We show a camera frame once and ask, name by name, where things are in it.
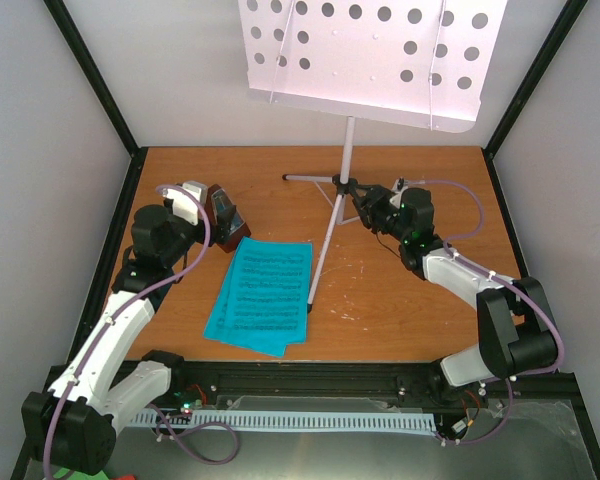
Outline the brown wooden metronome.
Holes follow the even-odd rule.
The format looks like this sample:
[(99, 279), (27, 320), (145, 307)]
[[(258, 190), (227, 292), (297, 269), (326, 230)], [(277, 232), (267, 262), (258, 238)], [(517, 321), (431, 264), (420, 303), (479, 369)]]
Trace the brown wooden metronome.
[(212, 225), (212, 241), (225, 253), (235, 251), (244, 238), (251, 236), (251, 230), (237, 205), (220, 185), (209, 187), (205, 211)]

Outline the clear acrylic metronome cover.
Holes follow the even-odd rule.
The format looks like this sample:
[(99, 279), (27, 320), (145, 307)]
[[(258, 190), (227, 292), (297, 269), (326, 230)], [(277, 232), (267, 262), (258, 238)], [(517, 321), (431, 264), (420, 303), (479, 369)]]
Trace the clear acrylic metronome cover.
[(246, 225), (246, 222), (237, 209), (237, 205), (233, 203), (224, 189), (215, 191), (211, 195), (211, 199), (214, 202), (218, 217), (229, 221), (229, 238)]

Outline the blue sheet music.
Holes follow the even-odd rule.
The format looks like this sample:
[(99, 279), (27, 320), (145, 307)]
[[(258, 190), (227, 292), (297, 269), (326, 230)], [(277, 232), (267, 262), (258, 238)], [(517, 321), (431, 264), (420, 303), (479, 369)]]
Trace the blue sheet music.
[(307, 335), (313, 248), (245, 238), (232, 261), (229, 326), (286, 345)]
[(250, 331), (239, 330), (229, 326), (229, 316), (227, 313), (229, 293), (229, 281), (225, 279), (204, 328), (203, 337), (264, 355), (282, 357), (286, 351), (286, 345), (280, 341), (269, 340), (259, 335), (254, 335)]

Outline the white tripod music stand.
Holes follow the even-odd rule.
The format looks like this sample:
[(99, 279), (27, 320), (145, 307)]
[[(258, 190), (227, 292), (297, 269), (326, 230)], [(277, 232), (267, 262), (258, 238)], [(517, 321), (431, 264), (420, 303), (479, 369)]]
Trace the white tripod music stand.
[(504, 17), (502, 1), (242, 1), (251, 95), (346, 120), (331, 225), (359, 185), (360, 119), (471, 130)]

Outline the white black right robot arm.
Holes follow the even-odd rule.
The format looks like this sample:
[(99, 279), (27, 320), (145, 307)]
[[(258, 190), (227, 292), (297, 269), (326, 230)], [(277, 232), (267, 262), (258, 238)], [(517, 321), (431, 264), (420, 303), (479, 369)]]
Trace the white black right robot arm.
[(426, 189), (402, 182), (393, 188), (359, 185), (351, 196), (365, 228), (397, 241), (408, 271), (475, 310), (477, 344), (437, 364), (447, 386), (559, 370), (565, 347), (538, 280), (500, 275), (453, 248), (435, 232), (435, 209)]

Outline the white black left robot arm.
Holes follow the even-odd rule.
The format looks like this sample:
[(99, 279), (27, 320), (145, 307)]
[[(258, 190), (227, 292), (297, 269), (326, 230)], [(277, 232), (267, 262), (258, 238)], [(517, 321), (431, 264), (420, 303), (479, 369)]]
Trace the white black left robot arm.
[(132, 224), (133, 257), (117, 275), (105, 309), (73, 360), (42, 392), (22, 405), (30, 455), (44, 476), (99, 473), (121, 431), (154, 399), (181, 400), (188, 378), (182, 357), (152, 351), (120, 382), (114, 380), (130, 347), (152, 320), (171, 286), (191, 271), (175, 264), (194, 244), (215, 244), (208, 200), (169, 185), (165, 201), (139, 209)]

